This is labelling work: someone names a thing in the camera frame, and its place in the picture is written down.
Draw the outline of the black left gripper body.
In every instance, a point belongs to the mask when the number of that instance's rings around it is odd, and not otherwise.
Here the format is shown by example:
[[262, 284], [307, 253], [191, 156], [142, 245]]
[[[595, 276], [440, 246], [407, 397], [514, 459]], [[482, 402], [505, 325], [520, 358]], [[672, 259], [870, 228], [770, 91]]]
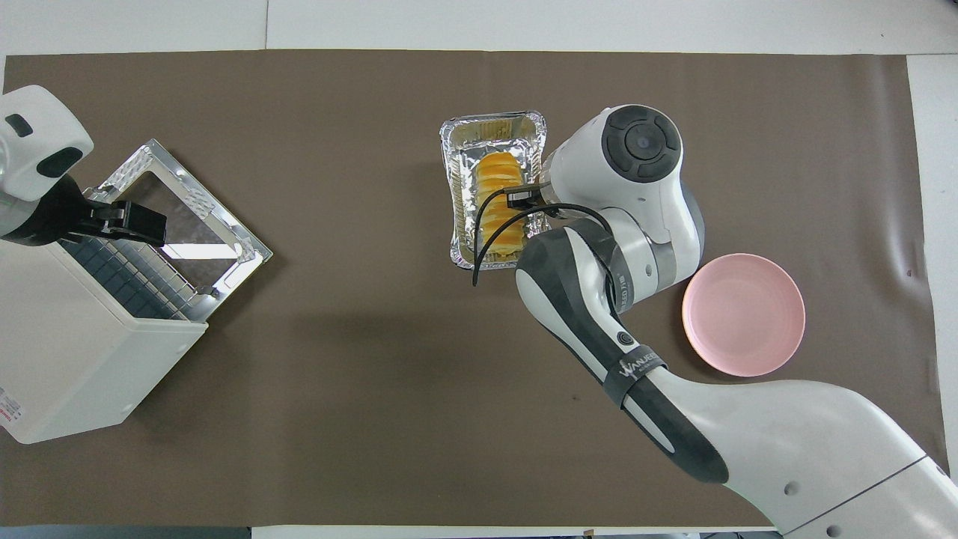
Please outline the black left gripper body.
[[69, 174], [57, 181], [22, 224], [2, 234], [3, 241], [24, 246], [44, 246], [61, 239], [76, 241], [95, 232], [93, 206]]

